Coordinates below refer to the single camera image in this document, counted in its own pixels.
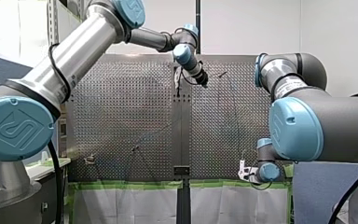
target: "green tape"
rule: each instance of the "green tape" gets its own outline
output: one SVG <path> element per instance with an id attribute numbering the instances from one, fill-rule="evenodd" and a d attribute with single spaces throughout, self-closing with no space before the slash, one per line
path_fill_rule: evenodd
<path id="1" fill-rule="evenodd" d="M 121 180 L 99 180 L 96 182 L 70 183 L 74 190 L 85 189 L 181 189 L 182 181 L 126 182 Z"/>
<path id="2" fill-rule="evenodd" d="M 72 188 L 72 183 L 69 183 L 68 186 L 68 213 L 69 213 L 69 224 L 74 223 L 74 210 L 75 210 L 75 188 Z"/>
<path id="3" fill-rule="evenodd" d="M 286 175 L 286 177 L 288 177 L 288 178 L 293 177 L 293 173 L 295 170 L 295 166 L 293 164 L 284 165 L 283 169 L 284 169 L 284 174 Z"/>
<path id="4" fill-rule="evenodd" d="M 69 160 L 70 159 L 62 158 L 62 159 L 59 159 L 59 162 L 60 162 L 60 164 L 62 164 L 65 161 L 69 161 Z M 26 164 L 25 166 L 30 167 L 30 166 L 35 166 L 37 164 L 40 164 L 41 166 L 51 166 L 51 167 L 54 166 L 53 161 L 51 159 L 49 159 L 48 161 L 44 161 L 42 163 L 39 163 L 39 161 L 34 161 L 34 162 Z"/>
<path id="5" fill-rule="evenodd" d="M 263 189 L 268 184 L 258 186 Z M 210 179 L 210 180 L 190 180 L 190 187 L 193 189 L 205 189 L 205 188 L 222 188 L 224 186 L 251 188 L 249 182 L 241 180 L 226 180 L 226 179 Z M 287 182 L 273 182 L 269 189 L 287 189 L 287 223 L 290 224 L 292 215 L 292 183 Z"/>
<path id="6" fill-rule="evenodd" d="M 268 184 L 263 184 L 258 186 L 259 188 L 265 188 Z M 225 179 L 213 179 L 213 180 L 190 180 L 191 188 L 220 188 L 223 186 L 231 186 L 231 187 L 243 187 L 243 188 L 251 188 L 251 184 L 249 182 L 241 181 L 241 180 L 225 180 Z M 290 182 L 274 182 L 271 184 L 269 189 L 288 189 L 291 186 Z"/>

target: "silver cylinder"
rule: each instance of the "silver cylinder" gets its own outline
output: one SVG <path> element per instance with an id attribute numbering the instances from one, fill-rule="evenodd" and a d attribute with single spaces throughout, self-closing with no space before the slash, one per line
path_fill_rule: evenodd
<path id="1" fill-rule="evenodd" d="M 274 99 L 281 99 L 290 92 L 297 90 L 302 87 L 306 87 L 307 84 L 296 76 L 284 77 L 276 83 L 275 89 L 271 94 L 274 94 Z"/>
<path id="2" fill-rule="evenodd" d="M 151 49 L 161 50 L 167 44 L 167 36 L 156 31 L 145 28 L 135 29 L 131 31 L 129 43 L 148 47 Z"/>
<path id="3" fill-rule="evenodd" d="M 275 59 L 263 66 L 261 70 L 261 82 L 270 93 L 272 86 L 279 77 L 283 77 L 290 73 L 296 73 L 296 66 L 285 59 Z"/>
<path id="4" fill-rule="evenodd" d="M 22 161 L 0 162 L 0 203 L 19 198 L 29 188 L 30 178 Z"/>
<path id="5" fill-rule="evenodd" d="M 54 61 L 70 83 L 71 89 L 109 46 L 117 38 L 122 38 L 117 35 L 120 29 L 122 30 L 121 23 L 111 11 L 94 5 L 89 7 L 88 18 L 53 51 Z M 64 82 L 52 70 L 48 57 L 24 78 L 14 81 L 39 93 L 58 109 L 68 92 Z"/>

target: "white wall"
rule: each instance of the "white wall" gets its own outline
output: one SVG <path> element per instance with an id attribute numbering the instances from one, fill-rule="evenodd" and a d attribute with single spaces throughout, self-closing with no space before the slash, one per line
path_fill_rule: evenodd
<path id="1" fill-rule="evenodd" d="M 196 23 L 194 0 L 144 0 L 144 27 L 173 32 Z M 299 51 L 299 0 L 201 1 L 202 54 L 259 54 Z M 120 44 L 107 53 L 152 53 L 144 47 Z"/>
<path id="2" fill-rule="evenodd" d="M 298 52 L 300 0 L 201 1 L 203 54 Z"/>
<path id="3" fill-rule="evenodd" d="M 146 12 L 145 28 L 172 33 L 187 23 L 196 24 L 196 3 L 194 0 L 143 0 Z M 109 48 L 107 53 L 156 54 L 133 44 L 119 44 Z"/>
<path id="4" fill-rule="evenodd" d="M 69 34 L 71 34 L 81 23 L 80 19 L 57 1 L 57 17 L 58 17 L 58 38 L 61 43 Z"/>
<path id="5" fill-rule="evenodd" d="M 48 53 L 47 0 L 0 0 L 0 58 L 35 66 Z"/>
<path id="6" fill-rule="evenodd" d="M 322 61 L 332 95 L 358 93 L 358 0 L 301 0 L 301 51 Z"/>

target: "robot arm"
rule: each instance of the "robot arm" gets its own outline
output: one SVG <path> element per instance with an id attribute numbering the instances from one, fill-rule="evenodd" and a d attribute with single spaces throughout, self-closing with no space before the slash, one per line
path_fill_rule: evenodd
<path id="1" fill-rule="evenodd" d="M 172 50 L 173 58 L 195 78 L 197 83 L 206 87 L 208 75 L 202 68 L 202 62 L 197 62 L 194 51 L 197 48 L 197 27 L 186 24 L 176 29 L 174 34 L 158 33 L 145 28 L 134 29 L 126 42 L 156 49 L 158 52 Z"/>
<path id="2" fill-rule="evenodd" d="M 270 93 L 272 104 L 270 139 L 257 143 L 254 182 L 276 180 L 277 160 L 358 162 L 358 94 L 332 97 L 324 91 L 319 60 L 309 54 L 261 55 L 255 84 Z"/>
<path id="3" fill-rule="evenodd" d="M 164 35 L 138 29 L 144 22 L 140 0 L 96 0 L 87 19 L 49 57 L 22 79 L 1 85 L 0 161 L 29 158 L 48 144 L 60 104 L 111 44 L 130 41 L 161 52 L 173 50 L 179 64 L 205 86 L 207 74 L 193 55 L 197 29 L 187 25 Z"/>

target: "perforated metal board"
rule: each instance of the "perforated metal board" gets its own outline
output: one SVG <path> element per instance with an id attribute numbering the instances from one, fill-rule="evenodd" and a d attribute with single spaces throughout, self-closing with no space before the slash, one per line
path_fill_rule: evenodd
<path id="1" fill-rule="evenodd" d="M 237 179 L 242 154 L 252 165 L 257 140 L 269 136 L 269 96 L 255 87 L 255 56 L 202 59 L 211 77 L 208 90 L 193 88 L 191 178 Z"/>
<path id="2" fill-rule="evenodd" d="M 241 154 L 252 165 L 257 140 L 269 136 L 269 96 L 255 87 L 255 56 L 200 59 L 208 88 L 182 80 L 179 103 L 171 55 L 104 55 L 68 107 L 71 180 L 172 180 L 178 164 L 191 178 L 238 179 Z"/>
<path id="3" fill-rule="evenodd" d="M 104 55 L 80 81 L 68 108 L 72 181 L 172 179 L 171 60 Z"/>

